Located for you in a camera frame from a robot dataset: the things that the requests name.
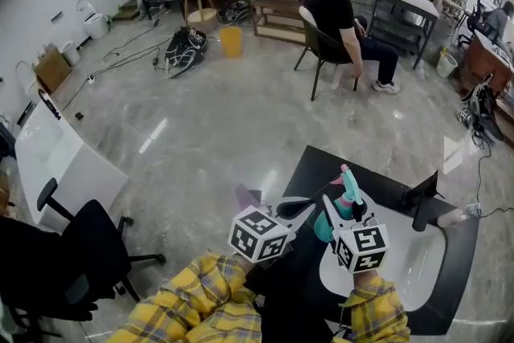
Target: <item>yellow bucket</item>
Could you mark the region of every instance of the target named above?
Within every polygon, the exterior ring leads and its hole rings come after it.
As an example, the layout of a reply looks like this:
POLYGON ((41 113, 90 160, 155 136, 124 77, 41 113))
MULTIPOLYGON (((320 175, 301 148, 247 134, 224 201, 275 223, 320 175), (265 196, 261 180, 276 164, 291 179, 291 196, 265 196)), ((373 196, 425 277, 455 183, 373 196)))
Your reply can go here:
POLYGON ((221 29, 219 37, 222 40, 225 56, 237 59, 243 53, 243 31, 239 27, 221 29))

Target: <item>hand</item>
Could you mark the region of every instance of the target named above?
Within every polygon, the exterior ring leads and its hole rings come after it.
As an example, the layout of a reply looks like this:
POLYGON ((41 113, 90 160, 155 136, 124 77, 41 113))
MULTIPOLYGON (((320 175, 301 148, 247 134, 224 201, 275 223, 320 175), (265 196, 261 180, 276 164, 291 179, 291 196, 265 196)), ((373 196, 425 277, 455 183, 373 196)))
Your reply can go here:
POLYGON ((255 266, 250 260, 245 259, 240 254, 235 254, 234 260, 242 268, 242 270, 245 272, 245 274, 248 274, 248 272, 255 266))
POLYGON ((358 38, 359 37, 362 38, 362 37, 366 36, 365 28, 362 27, 362 25, 356 19, 355 19, 355 34, 357 35, 358 38))
POLYGON ((353 274, 353 285, 355 288, 364 286, 375 276, 378 276, 378 273, 376 270, 370 270, 369 272, 354 273, 353 274))
POLYGON ((364 71, 362 70, 362 66, 361 65, 356 65, 354 64, 354 69, 353 69, 353 77, 355 79, 359 79, 362 75, 364 75, 364 71))

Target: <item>plaid shirt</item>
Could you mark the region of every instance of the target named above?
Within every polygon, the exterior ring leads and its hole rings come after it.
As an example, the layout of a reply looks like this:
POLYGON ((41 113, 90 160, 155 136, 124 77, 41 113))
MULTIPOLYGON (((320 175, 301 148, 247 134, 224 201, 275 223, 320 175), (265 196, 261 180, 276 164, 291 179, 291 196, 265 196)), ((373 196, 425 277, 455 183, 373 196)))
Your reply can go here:
MULTIPOLYGON (((195 259, 156 296, 141 301, 109 343, 261 342, 255 294, 244 282, 231 257, 195 259)), ((381 277, 354 290, 345 307, 352 308, 352 341, 409 340, 402 304, 393 284, 381 277)))

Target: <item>black t-shirt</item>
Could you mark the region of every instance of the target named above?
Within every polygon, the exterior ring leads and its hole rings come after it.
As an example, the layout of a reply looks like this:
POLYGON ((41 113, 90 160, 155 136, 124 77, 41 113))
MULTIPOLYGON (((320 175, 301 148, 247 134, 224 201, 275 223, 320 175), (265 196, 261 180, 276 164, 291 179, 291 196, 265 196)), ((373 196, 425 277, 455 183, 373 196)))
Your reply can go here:
MULTIPOLYGON (((338 42, 343 43, 340 29, 355 27, 350 0, 304 0, 304 6, 311 12, 318 29, 338 42)), ((334 56, 331 47, 321 44, 320 48, 322 55, 334 56)))

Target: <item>wheel caster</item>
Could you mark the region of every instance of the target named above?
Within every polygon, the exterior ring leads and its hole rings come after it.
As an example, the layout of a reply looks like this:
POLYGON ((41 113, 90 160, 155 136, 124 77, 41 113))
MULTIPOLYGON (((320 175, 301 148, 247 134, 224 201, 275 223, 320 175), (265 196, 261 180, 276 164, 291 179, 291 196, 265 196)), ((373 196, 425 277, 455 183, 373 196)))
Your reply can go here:
POLYGON ((118 288, 117 286, 114 286, 114 288, 116 289, 116 291, 118 292, 118 294, 120 296, 123 296, 127 292, 123 286, 120 288, 118 288))
POLYGON ((159 262, 160 264, 166 263, 166 257, 161 254, 157 255, 157 262, 159 262))

